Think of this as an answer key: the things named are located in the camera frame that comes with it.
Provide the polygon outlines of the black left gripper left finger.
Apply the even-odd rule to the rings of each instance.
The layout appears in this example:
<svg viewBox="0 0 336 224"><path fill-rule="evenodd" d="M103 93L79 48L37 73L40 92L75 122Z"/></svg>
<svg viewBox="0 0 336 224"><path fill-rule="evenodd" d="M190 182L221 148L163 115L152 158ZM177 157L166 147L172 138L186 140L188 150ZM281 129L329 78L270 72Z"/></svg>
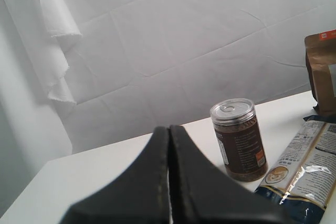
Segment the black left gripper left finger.
<svg viewBox="0 0 336 224"><path fill-rule="evenodd" d="M61 223L169 223L169 132L156 127L145 148L114 181L73 204Z"/></svg>

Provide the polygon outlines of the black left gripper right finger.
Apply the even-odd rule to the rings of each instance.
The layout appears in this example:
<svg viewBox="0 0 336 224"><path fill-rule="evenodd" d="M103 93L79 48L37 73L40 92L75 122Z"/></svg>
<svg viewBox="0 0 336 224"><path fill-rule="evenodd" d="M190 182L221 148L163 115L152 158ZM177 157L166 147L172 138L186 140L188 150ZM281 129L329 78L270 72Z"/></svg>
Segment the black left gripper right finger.
<svg viewBox="0 0 336 224"><path fill-rule="evenodd" d="M169 184L174 223L288 223L284 210L234 182L182 126L169 128Z"/></svg>

